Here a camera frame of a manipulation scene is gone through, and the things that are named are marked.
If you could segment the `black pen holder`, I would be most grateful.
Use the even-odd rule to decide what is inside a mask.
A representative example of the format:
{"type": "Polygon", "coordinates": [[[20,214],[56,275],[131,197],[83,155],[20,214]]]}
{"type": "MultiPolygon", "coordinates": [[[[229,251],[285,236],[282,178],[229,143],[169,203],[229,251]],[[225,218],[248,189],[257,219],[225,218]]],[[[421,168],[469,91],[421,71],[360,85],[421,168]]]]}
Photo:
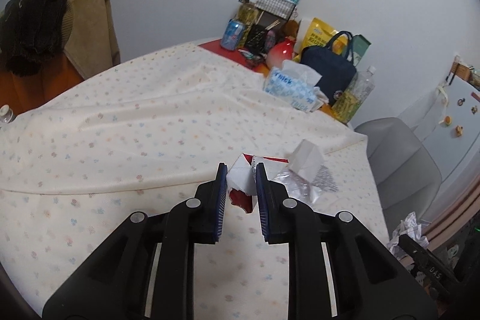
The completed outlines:
{"type": "Polygon", "coordinates": [[[268,32],[267,28],[254,24],[248,32],[244,47],[250,52],[263,52],[268,32]]]}

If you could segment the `tall olive oil bottle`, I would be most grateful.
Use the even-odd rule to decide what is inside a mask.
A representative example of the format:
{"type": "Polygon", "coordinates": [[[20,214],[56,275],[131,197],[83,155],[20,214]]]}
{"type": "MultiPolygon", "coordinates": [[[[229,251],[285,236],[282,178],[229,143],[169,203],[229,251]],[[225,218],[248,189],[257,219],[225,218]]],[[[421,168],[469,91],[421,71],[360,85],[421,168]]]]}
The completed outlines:
{"type": "Polygon", "coordinates": [[[244,25],[242,37],[238,43],[238,47],[244,46],[248,33],[250,32],[252,26],[256,23],[259,16],[259,9],[256,6],[255,1],[249,1],[241,4],[237,13],[237,20],[244,25]]]}

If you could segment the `grey upholstered chair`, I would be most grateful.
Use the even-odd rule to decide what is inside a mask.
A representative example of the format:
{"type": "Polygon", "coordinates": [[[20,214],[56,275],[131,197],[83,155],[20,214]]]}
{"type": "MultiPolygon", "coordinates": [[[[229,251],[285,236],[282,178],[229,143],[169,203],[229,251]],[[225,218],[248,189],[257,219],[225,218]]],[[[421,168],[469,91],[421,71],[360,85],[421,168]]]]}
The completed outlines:
{"type": "Polygon", "coordinates": [[[441,173],[413,131],[398,118],[374,119],[355,128],[368,137],[367,158],[388,234],[411,212],[421,218],[436,198],[441,173]]]}

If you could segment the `red white torn wrapper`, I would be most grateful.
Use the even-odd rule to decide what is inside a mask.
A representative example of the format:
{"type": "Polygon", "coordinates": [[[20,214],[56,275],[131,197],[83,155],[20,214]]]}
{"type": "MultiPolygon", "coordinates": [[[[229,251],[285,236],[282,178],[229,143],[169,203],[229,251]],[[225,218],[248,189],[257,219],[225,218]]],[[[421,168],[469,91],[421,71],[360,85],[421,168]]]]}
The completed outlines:
{"type": "Polygon", "coordinates": [[[264,165],[268,180],[273,180],[289,161],[280,157],[241,154],[229,169],[226,179],[231,204],[251,214],[257,203],[256,166],[264,165]]]}

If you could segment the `navy tote bag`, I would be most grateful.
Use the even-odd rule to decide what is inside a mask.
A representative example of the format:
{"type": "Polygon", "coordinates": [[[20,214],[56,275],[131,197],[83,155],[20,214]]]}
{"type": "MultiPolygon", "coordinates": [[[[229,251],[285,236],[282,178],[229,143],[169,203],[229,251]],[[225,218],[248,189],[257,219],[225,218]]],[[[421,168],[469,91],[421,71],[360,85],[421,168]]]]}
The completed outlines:
{"type": "Polygon", "coordinates": [[[321,75],[316,87],[320,89],[333,106],[343,94],[357,73],[353,62],[353,36],[348,31],[335,34],[325,46],[308,46],[300,54],[300,63],[309,66],[321,75]],[[340,37],[346,37],[345,54],[335,54],[333,44],[340,37]]]}

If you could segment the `floral cream tablecloth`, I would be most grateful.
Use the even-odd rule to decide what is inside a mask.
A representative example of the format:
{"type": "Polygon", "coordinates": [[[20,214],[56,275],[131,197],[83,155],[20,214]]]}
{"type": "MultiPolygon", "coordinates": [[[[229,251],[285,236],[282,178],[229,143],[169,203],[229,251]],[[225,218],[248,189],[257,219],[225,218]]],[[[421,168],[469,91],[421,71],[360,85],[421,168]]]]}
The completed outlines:
{"type": "Polygon", "coordinates": [[[287,158],[318,145],[348,210],[389,235],[367,139],[263,90],[264,78],[192,44],[147,54],[1,129],[1,263],[36,312],[132,212],[162,214],[242,154],[287,158]]]}

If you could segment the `yellow snack bag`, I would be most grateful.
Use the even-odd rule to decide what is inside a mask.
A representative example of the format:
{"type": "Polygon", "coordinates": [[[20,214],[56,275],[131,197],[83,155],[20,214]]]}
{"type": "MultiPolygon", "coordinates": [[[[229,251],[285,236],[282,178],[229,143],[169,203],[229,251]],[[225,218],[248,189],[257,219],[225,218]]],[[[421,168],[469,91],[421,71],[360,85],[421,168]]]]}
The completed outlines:
{"type": "MultiPolygon", "coordinates": [[[[325,47],[330,39],[337,34],[337,30],[325,23],[321,19],[313,18],[309,24],[304,39],[301,44],[301,50],[309,46],[325,47]]],[[[332,51],[335,54],[341,54],[347,46],[346,37],[342,36],[333,43],[332,51]]]]}

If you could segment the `clear crumpled foil wrapper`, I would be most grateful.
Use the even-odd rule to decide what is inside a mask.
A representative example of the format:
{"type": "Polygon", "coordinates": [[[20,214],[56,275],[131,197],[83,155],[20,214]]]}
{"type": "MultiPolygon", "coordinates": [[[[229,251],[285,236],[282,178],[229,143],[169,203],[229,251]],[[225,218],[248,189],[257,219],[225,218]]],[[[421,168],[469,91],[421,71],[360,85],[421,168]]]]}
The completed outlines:
{"type": "Polygon", "coordinates": [[[303,179],[294,171],[286,168],[280,171],[273,179],[274,182],[283,184],[289,197],[295,198],[313,207],[324,193],[336,193],[338,186],[330,169],[320,166],[312,182],[303,179]]]}

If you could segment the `printed paper ball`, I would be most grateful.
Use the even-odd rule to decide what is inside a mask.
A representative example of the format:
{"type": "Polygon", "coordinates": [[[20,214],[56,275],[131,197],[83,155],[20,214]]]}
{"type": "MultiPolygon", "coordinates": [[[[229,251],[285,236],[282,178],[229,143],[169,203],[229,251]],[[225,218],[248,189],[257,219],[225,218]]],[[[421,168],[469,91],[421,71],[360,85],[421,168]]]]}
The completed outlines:
{"type": "Polygon", "coordinates": [[[429,241],[422,233],[422,224],[416,220],[416,213],[411,212],[408,216],[400,221],[400,224],[392,232],[392,237],[387,243],[387,248],[397,259],[401,260],[407,254],[400,248],[400,236],[407,235],[422,248],[426,249],[429,245],[429,241]]]}

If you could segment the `clear plastic oil bottle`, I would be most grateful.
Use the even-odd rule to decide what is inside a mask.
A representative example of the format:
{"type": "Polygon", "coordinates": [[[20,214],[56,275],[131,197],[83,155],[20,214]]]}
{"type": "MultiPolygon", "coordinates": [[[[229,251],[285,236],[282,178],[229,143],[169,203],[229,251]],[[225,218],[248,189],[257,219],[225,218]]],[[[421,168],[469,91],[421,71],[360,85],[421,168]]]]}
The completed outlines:
{"type": "Polygon", "coordinates": [[[347,124],[360,109],[366,98],[374,90],[374,73],[376,68],[370,66],[366,71],[359,71],[353,77],[343,94],[332,107],[334,118],[347,124]]]}

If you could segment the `white folded paper packet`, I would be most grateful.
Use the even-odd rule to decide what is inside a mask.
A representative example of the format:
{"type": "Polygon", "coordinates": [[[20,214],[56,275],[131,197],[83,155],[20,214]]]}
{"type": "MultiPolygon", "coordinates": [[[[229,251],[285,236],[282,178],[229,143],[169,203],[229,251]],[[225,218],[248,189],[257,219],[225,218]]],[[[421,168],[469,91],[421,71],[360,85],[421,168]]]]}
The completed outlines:
{"type": "Polygon", "coordinates": [[[325,157],[320,146],[309,140],[302,140],[288,160],[287,168],[290,171],[312,183],[323,167],[325,157]]]}

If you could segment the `blue soda can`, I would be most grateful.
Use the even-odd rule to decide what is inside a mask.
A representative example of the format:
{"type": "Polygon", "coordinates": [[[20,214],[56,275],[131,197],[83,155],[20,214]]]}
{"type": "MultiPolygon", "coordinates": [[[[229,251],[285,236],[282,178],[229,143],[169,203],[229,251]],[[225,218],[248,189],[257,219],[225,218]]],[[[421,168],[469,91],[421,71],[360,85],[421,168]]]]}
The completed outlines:
{"type": "Polygon", "coordinates": [[[240,39],[242,38],[245,25],[235,19],[231,19],[224,31],[223,37],[220,40],[220,46],[223,49],[234,51],[240,39]]]}

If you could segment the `red ceramic vase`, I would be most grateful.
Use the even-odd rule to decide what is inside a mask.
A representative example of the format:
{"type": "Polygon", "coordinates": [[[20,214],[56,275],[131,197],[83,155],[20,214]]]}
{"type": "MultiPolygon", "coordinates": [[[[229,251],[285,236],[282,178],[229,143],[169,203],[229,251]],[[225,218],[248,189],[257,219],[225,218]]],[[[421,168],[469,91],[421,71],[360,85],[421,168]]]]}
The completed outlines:
{"type": "Polygon", "coordinates": [[[292,60],[294,56],[295,38],[286,37],[285,40],[273,46],[267,54],[266,65],[269,69],[273,67],[282,68],[285,60],[292,60]]]}

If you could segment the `green carton box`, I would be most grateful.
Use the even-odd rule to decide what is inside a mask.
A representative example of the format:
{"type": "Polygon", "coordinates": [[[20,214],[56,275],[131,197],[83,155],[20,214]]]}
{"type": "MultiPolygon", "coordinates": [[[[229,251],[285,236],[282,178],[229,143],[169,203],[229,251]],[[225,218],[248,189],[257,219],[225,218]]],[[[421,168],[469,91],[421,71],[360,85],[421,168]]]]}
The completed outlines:
{"type": "Polygon", "coordinates": [[[369,46],[371,46],[371,42],[363,35],[357,34],[352,37],[352,60],[355,67],[359,65],[369,46]]]}

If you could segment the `white refrigerator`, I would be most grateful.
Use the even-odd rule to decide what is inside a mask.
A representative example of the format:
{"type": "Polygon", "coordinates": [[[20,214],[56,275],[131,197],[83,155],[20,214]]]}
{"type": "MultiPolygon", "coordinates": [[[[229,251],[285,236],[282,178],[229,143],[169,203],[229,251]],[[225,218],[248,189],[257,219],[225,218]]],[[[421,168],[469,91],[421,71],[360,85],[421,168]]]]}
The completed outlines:
{"type": "Polygon", "coordinates": [[[445,82],[400,114],[437,165],[442,182],[422,220],[432,223],[479,174],[479,91],[460,78],[445,82]]]}

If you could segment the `blue tissue pack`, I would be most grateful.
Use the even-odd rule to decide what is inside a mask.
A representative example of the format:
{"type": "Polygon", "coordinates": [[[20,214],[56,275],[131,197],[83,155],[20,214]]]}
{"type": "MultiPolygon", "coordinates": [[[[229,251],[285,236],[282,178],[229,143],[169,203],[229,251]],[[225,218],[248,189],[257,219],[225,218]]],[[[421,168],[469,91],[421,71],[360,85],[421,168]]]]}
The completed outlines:
{"type": "Polygon", "coordinates": [[[263,90],[297,110],[312,112],[329,103],[317,86],[321,78],[321,74],[307,65],[284,60],[280,68],[270,70],[263,90]]]}

